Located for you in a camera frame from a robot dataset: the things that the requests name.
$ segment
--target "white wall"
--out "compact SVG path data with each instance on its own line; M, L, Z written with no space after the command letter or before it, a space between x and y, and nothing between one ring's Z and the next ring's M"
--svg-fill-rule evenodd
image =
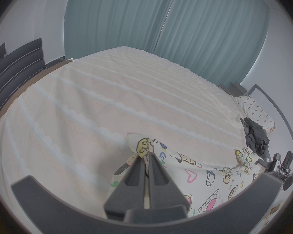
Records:
M293 21L277 0L270 7L266 40L241 85L259 85L278 105L293 131Z
M67 0L13 0L0 18L0 45L7 54L42 38L45 63L64 53L64 14Z

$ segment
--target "slatted headboard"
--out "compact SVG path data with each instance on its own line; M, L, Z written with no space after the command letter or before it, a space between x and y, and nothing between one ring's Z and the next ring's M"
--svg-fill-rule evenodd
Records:
M254 98L275 121L276 129L267 134L270 141L268 150L271 157L275 153L280 153L283 161L287 151L293 153L293 131L288 121L276 103L258 85L255 84L247 94Z

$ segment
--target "pillow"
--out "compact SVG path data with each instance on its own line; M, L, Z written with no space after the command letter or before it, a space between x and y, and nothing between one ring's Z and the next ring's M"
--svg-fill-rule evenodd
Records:
M255 164L259 157L250 148L235 150L242 165L228 168L211 167L182 153L170 153L166 144L141 134L129 133L128 144L135 154L114 174L108 197L128 171L133 159L139 155L148 164L148 153L153 152L189 201L188 217L203 214L232 199L264 171L260 164Z
M246 116L261 125L267 132L273 131L275 127L274 120L258 105L250 96L239 96L234 98L243 109Z

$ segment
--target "black cloth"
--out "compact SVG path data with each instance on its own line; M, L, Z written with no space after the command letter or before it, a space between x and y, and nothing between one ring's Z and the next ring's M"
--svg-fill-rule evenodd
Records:
M246 135L246 145L253 150L258 156L267 159L269 138L262 126L252 121L250 118L245 118L244 126L248 126L248 134Z

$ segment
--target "curtain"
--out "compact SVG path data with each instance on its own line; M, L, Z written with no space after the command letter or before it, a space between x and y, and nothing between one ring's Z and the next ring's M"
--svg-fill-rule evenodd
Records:
M68 0L65 57L129 46L153 53L173 0Z
M268 24L263 0L174 0L154 54L217 86L240 83L262 49Z

